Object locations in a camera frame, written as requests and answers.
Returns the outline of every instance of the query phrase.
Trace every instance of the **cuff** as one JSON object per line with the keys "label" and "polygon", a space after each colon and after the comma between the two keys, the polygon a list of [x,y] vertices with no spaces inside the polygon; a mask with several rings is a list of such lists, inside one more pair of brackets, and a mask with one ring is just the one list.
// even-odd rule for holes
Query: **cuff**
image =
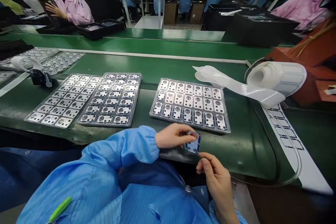
{"label": "cuff", "polygon": [[148,150],[148,153],[151,153],[151,156],[154,158],[152,162],[154,162],[159,157],[159,148],[156,145],[155,141],[155,134],[156,131],[148,126],[140,126],[139,130],[142,132],[144,139],[146,139],[146,148]]}
{"label": "cuff", "polygon": [[71,13],[68,12],[66,15],[68,16],[68,21],[69,21],[70,23],[73,23]]}

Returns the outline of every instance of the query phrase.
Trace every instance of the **hand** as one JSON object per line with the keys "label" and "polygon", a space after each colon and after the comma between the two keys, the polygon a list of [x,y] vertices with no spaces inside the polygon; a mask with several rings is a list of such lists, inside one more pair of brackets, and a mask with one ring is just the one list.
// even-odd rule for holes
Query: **hand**
{"label": "hand", "polygon": [[195,135],[187,135],[193,128],[186,124],[170,124],[168,127],[155,134],[155,142],[158,148],[174,148],[197,140]]}
{"label": "hand", "polygon": [[68,20],[68,15],[66,13],[61,12],[61,10],[54,4],[46,3],[45,8],[47,9],[47,11],[53,13],[51,16],[56,16]]}
{"label": "hand", "polygon": [[220,223],[239,223],[233,206],[231,175],[220,161],[206,152],[200,152],[196,172],[205,173],[206,184],[216,203],[216,216]]}

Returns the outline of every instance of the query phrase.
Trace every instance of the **white shelf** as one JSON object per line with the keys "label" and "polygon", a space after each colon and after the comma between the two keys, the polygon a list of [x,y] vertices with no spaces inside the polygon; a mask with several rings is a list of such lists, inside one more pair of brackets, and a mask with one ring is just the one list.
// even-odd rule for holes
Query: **white shelf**
{"label": "white shelf", "polygon": [[[140,29],[159,29],[158,16],[143,16],[139,22],[134,26],[134,28]],[[163,16],[161,16],[161,27],[163,25]]]}

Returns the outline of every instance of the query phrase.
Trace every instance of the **black plastic tray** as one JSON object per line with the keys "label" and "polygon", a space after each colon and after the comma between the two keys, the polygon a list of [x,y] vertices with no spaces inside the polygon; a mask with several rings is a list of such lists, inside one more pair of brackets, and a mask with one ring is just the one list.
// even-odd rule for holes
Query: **black plastic tray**
{"label": "black plastic tray", "polygon": [[269,13],[263,15],[270,21],[253,20],[247,16],[259,14],[236,13],[224,36],[241,46],[276,47],[299,25]]}
{"label": "black plastic tray", "polygon": [[42,28],[36,29],[36,31],[40,34],[57,34],[57,35],[64,35],[70,34],[76,31],[76,26],[70,25],[63,28],[56,29],[53,25],[48,25]]}
{"label": "black plastic tray", "polygon": [[106,35],[121,31],[125,29],[125,23],[113,19],[105,19],[99,22],[77,26],[78,32],[84,37],[91,40],[98,40]]}

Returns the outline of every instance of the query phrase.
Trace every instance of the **green pen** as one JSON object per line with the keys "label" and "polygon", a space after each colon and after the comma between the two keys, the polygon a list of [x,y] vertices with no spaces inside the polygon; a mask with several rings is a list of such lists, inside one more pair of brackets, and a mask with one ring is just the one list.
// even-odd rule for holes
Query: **green pen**
{"label": "green pen", "polygon": [[56,221],[56,219],[61,215],[61,213],[68,207],[71,202],[71,197],[66,198],[52,213],[49,221],[46,224],[50,224]]}

